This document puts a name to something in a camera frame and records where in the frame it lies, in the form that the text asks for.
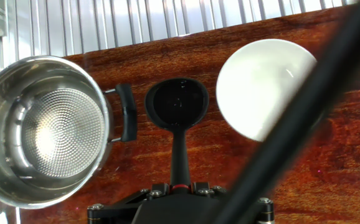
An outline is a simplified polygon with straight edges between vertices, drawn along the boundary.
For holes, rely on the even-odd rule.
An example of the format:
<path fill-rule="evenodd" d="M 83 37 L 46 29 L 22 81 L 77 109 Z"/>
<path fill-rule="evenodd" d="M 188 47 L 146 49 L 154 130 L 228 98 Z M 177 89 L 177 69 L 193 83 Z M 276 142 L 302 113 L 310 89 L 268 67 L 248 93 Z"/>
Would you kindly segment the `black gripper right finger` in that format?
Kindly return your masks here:
<path fill-rule="evenodd" d="M 203 199 L 203 205 L 198 205 L 204 213 L 212 214 L 212 208 L 226 195 L 227 190 L 221 186 L 210 186 L 208 182 L 192 183 L 192 195 Z M 245 224 L 274 224 L 274 202 L 266 197 L 260 197 L 253 206 L 257 213 L 251 217 L 244 215 L 238 223 Z"/>

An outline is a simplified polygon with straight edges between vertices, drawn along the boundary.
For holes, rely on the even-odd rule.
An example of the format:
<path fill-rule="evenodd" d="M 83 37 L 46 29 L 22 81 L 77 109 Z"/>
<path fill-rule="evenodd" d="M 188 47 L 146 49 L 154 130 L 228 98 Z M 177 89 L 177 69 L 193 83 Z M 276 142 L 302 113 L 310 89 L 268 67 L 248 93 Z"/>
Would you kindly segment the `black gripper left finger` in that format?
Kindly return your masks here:
<path fill-rule="evenodd" d="M 87 223 L 131 223 L 144 202 L 167 196 L 169 192 L 169 184 L 153 184 L 150 189 L 136 191 L 111 205 L 95 203 L 87 208 Z"/>

